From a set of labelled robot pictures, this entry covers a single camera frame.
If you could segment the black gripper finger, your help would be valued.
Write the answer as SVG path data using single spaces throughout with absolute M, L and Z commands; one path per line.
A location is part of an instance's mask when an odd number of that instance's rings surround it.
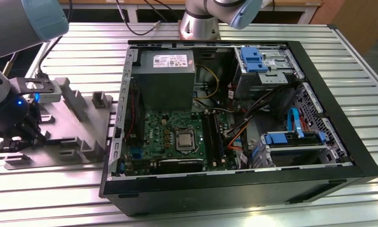
M 0 153 L 18 153 L 32 145 L 32 140 L 12 140 L 10 138 L 6 138 L 0 142 Z
M 27 125 L 30 126 L 30 128 L 32 129 L 32 134 L 35 136 L 35 138 L 40 141 L 40 142 L 46 142 L 47 138 L 46 136 L 42 134 L 42 129 L 39 124 L 42 123 L 42 117 L 40 115 L 32 114 L 30 113 L 27 116 Z

